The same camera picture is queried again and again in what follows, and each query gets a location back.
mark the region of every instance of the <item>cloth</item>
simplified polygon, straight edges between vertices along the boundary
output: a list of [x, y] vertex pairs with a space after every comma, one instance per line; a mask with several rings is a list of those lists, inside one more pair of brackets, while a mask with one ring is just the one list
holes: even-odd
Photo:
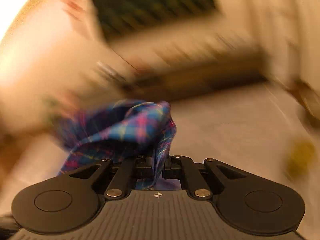
[[57, 136], [70, 154], [59, 174], [101, 159], [114, 163], [155, 146], [154, 178], [137, 182], [136, 189], [150, 189], [159, 178], [169, 154], [176, 126], [167, 102], [121, 100], [94, 113], [79, 111], [64, 119]]

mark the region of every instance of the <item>plaid cloth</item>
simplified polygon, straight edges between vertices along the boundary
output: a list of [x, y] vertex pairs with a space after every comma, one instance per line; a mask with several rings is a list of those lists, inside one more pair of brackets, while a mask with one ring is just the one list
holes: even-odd
[[139, 155], [152, 144], [154, 178], [138, 181], [136, 186], [150, 189], [161, 174], [175, 133], [167, 102], [121, 100], [94, 113], [79, 111], [72, 120], [63, 120], [57, 127], [58, 138], [70, 149], [59, 174], [105, 158], [118, 163]]

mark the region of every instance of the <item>beige floor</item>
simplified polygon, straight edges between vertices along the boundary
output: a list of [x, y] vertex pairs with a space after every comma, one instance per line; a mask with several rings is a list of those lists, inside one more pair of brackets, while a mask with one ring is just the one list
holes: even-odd
[[[318, 160], [304, 179], [294, 183], [283, 173], [283, 159], [290, 140], [310, 137], [319, 146], [320, 136], [306, 132], [301, 107], [287, 93], [268, 85], [225, 90], [172, 104], [178, 132], [171, 155], [185, 155], [195, 162], [213, 157], [248, 172], [288, 185], [306, 203], [298, 231], [309, 240], [320, 239], [320, 186]], [[24, 187], [54, 176], [67, 157], [50, 135], [40, 135], [14, 167], [0, 194], [0, 213]]]

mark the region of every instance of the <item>yellow object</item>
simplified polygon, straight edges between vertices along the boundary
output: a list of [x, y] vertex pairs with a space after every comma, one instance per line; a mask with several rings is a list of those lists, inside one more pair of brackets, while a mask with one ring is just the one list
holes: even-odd
[[315, 157], [315, 146], [306, 138], [295, 139], [289, 153], [286, 173], [290, 179], [305, 175]]

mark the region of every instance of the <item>metal screw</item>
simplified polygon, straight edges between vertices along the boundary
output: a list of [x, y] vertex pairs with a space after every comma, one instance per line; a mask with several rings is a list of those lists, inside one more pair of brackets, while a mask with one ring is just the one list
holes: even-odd
[[121, 196], [121, 194], [122, 194], [122, 191], [118, 188], [113, 188], [113, 189], [107, 190], [107, 195], [109, 197], [119, 197], [119, 196]]
[[211, 192], [207, 189], [201, 188], [195, 191], [195, 195], [198, 197], [207, 197], [211, 194]]

